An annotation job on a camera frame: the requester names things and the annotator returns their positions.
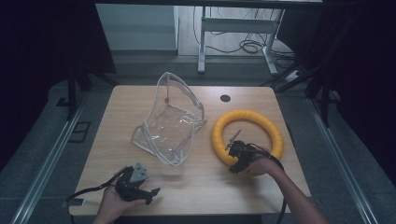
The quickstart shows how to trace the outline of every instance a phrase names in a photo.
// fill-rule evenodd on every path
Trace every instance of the yellow ring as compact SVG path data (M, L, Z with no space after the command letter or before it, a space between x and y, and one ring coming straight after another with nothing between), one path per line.
M222 132L224 127L231 121L237 119L247 119L262 126L264 130L267 131L271 136L273 145L271 155L280 160L283 154L283 139L279 129L264 115L252 110L240 109L224 114L216 121L215 125L213 126L212 145L216 151L216 154L218 154L222 161L224 161L229 166L236 164L238 161L237 158L233 158L228 155L228 151L225 150L226 146L222 140Z

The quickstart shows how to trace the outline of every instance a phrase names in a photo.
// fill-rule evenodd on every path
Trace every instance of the wooden table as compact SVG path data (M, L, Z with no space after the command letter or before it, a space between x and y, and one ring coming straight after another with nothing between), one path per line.
M194 136L189 157L179 166L163 164L158 158L131 143L132 132L149 115L155 86L118 86L114 89L76 191L105 183L123 166L140 162L150 176L141 189L161 188L149 206L141 206L126 216L160 215L247 215L277 213L283 196L268 175L245 177L233 175L218 158L211 145L214 122L235 109L252 109L264 114L281 131L285 150L281 162L296 185L310 196L304 174L276 101L274 92L265 87L198 87L191 90L204 104L207 123ZM231 101L224 103L220 96ZM249 121L235 121L224 129L228 143L238 129L238 140L271 147L267 132ZM70 206L74 216L96 215L103 192L83 194L82 206Z

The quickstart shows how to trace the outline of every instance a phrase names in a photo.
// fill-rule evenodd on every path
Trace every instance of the gray floor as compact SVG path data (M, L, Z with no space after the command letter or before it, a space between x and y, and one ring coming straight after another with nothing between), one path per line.
M191 86L259 86L271 78L263 58L209 58L204 75L197 74L195 57L161 57L151 58L151 61L129 58L126 61L129 63L117 64L117 75L108 75L125 85L155 85L160 75L166 71L180 76ZM61 203L75 191L113 88L96 76L91 78L93 88L87 93L87 101L78 119L79 122L91 123L88 135L82 143L68 142L65 145L37 204L31 206L33 213L28 218L28 223L70 223L70 216L66 209L61 208ZM302 83L286 92L277 93L276 97L290 128L312 200L331 223L364 223L356 201L304 97L305 85ZM44 159L66 124L67 108L56 106L60 98L67 97L66 87L66 82L62 82L50 90L49 101L41 117L0 174L1 223L9 223L16 215ZM377 222L394 223L396 189L364 144L342 120L335 105L331 105L329 112L330 130L371 205ZM70 136L72 140L79 138L78 134ZM262 223L275 223L276 216L277 214L263 215ZM77 223L91 221L92 217L76 217ZM293 223L291 216L287 214L282 223Z

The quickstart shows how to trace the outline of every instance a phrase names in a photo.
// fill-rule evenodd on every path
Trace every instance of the clear plastic bag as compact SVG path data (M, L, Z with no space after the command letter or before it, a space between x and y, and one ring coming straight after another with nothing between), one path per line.
M186 160L194 134L204 124L204 105L180 77L165 73L158 80L148 117L134 129L132 143L161 162L178 166Z

